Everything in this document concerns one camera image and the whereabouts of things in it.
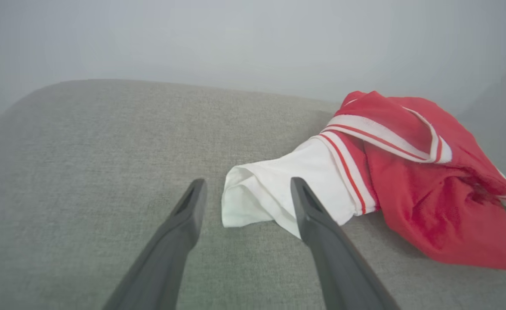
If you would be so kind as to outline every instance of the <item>red and white garment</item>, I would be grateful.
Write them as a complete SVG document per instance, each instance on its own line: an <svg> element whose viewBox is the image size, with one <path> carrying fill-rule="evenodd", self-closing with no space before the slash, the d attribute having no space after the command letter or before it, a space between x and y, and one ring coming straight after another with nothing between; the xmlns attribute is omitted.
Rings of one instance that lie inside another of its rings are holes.
<svg viewBox="0 0 506 310"><path fill-rule="evenodd" d="M506 179L452 115L422 98L354 92L313 137L356 212L443 263L506 269Z"/></svg>

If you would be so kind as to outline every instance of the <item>gray upholstery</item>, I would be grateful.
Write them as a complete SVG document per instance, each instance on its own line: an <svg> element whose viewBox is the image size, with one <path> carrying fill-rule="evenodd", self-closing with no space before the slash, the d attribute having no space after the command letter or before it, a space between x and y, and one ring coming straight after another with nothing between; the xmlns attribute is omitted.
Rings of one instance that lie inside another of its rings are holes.
<svg viewBox="0 0 506 310"><path fill-rule="evenodd" d="M0 117L0 309L101 308L198 177L208 207L178 308L323 308L308 248L273 222L223 228L220 196L233 165L292 151L337 107L131 81L23 98ZM505 271L432 261L382 214L344 230L403 309L506 309Z"/></svg>

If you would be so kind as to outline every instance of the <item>gray fabric surface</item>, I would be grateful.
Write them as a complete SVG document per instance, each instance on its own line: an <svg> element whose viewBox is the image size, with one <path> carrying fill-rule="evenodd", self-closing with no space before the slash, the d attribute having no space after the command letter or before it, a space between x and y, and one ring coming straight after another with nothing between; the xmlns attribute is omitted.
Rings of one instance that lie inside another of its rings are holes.
<svg viewBox="0 0 506 310"><path fill-rule="evenodd" d="M131 81L25 97L0 117L0 309L101 308L198 177L208 207L178 308L323 308L306 246L275 223L223 228L220 196L233 165L292 151L337 107ZM403 309L506 309L505 271L431 261L382 214L344 230Z"/></svg>

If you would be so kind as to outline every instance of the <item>gray background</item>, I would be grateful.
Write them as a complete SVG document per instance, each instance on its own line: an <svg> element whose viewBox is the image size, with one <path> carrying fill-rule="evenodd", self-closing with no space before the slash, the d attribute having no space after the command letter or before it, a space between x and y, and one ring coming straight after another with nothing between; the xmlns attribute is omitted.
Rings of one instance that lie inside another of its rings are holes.
<svg viewBox="0 0 506 310"><path fill-rule="evenodd" d="M505 75L506 0L0 0L0 113L53 83L123 78L378 90L457 115Z"/></svg>

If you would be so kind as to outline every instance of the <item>white fabric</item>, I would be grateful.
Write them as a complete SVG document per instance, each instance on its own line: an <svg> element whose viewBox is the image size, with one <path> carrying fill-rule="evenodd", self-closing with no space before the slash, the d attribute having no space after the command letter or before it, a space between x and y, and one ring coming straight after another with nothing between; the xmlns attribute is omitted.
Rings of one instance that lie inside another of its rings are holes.
<svg viewBox="0 0 506 310"><path fill-rule="evenodd" d="M355 215L355 203L330 151L320 140L309 139L279 159L239 165L229 171L222 195L223 226L275 220L300 238L290 190L292 177L305 179L339 225Z"/></svg>

